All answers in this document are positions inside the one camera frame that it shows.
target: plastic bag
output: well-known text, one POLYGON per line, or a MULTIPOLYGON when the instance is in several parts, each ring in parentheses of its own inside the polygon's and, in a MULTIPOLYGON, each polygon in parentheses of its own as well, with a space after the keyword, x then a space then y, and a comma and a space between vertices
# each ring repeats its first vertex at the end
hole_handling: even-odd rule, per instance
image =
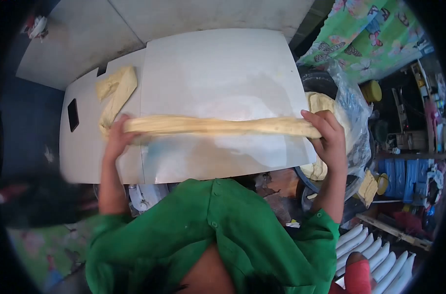
POLYGON ((371 157, 368 118, 372 115, 373 106, 367 104, 358 85, 349 79, 337 60, 331 59, 327 71, 338 87, 334 107, 343 109, 350 123, 350 131, 348 137, 345 138, 346 142, 353 144, 347 154, 348 174, 363 179, 365 165, 371 157))

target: fabric curtain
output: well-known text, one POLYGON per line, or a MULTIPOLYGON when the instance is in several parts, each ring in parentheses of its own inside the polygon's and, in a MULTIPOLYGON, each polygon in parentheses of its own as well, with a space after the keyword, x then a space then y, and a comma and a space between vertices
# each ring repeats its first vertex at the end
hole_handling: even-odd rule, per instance
POLYGON ((423 35, 419 21, 403 1, 336 0, 321 32, 297 65, 324 69, 334 58, 351 79, 361 83, 419 58, 423 35))

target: black phone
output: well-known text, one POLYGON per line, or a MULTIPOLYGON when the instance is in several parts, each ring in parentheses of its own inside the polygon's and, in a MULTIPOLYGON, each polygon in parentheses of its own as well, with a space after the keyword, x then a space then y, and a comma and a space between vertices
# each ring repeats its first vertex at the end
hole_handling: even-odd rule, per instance
POLYGON ((79 125, 79 117, 77 116, 77 104, 75 98, 67 106, 67 116, 69 117, 69 127, 71 128, 71 132, 73 132, 79 125))

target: raw dough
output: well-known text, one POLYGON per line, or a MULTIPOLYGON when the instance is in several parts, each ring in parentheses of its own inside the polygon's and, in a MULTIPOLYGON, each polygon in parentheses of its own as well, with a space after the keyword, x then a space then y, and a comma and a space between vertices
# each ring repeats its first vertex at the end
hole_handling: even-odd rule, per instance
POLYGON ((129 120, 125 132, 147 132, 148 135, 197 133, 228 134, 285 134, 320 138, 321 134, 308 121, 294 117, 267 118, 253 121, 223 121, 176 115, 151 115, 129 120))
MULTIPOLYGON (((344 109, 336 107, 334 99, 322 93, 306 92, 305 96, 306 99, 308 99, 310 112, 316 113, 322 110, 329 110, 334 114, 337 121, 339 121, 339 123, 344 127, 344 135, 346 138, 346 154, 348 154, 354 144, 347 139, 349 138, 348 135, 351 127, 344 109)), ((305 176, 307 176, 307 178, 314 181, 322 181, 327 175, 327 165, 317 155, 315 163, 305 164, 303 166, 300 166, 300 169, 305 174, 305 176)))
MULTIPOLYGON (((112 99, 108 101, 107 106, 105 106, 103 109, 102 115, 99 119, 99 129, 104 138, 108 137, 108 130, 112 126, 116 115, 120 112, 120 109, 122 109, 123 105, 126 103, 126 101, 128 101, 128 98, 130 98, 131 94, 138 86, 138 81, 132 66, 122 67, 118 70, 118 72, 112 74, 110 77, 112 76, 114 76, 114 80, 111 82, 111 84, 103 84, 103 87, 108 89, 108 91, 114 92, 112 99), (119 76, 118 74, 121 74, 121 79, 118 86, 115 88, 114 81, 119 76)), ((99 93, 105 93, 105 90, 102 90, 102 88, 97 88, 98 96, 99 93)))
POLYGON ((363 202, 366 208, 372 204, 373 197, 375 197, 376 192, 378 191, 378 183, 373 177, 370 170, 365 172, 365 178, 358 189, 358 196, 360 200, 363 202))
POLYGON ((127 68, 129 68, 129 66, 120 67, 118 71, 109 75, 106 79, 102 79, 95 83, 97 98, 100 102, 116 91, 127 68))

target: white table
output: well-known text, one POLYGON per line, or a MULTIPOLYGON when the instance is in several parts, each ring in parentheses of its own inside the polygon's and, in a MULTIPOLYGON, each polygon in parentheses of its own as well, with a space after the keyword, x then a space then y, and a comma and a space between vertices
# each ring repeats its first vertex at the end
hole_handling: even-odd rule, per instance
MULTIPOLYGON (((251 120, 301 117, 308 102, 280 32, 226 29, 191 32, 153 40, 147 48, 97 69, 66 89, 61 116, 60 166, 66 180, 99 183, 105 143, 98 120, 105 103, 95 82, 120 66, 133 64, 138 88, 121 112, 133 116, 176 114, 251 120), (69 130, 67 106, 77 100, 79 126, 69 130)), ((132 146, 118 161, 125 184, 175 183, 260 173, 314 162, 306 138, 283 135, 160 137, 132 146)))

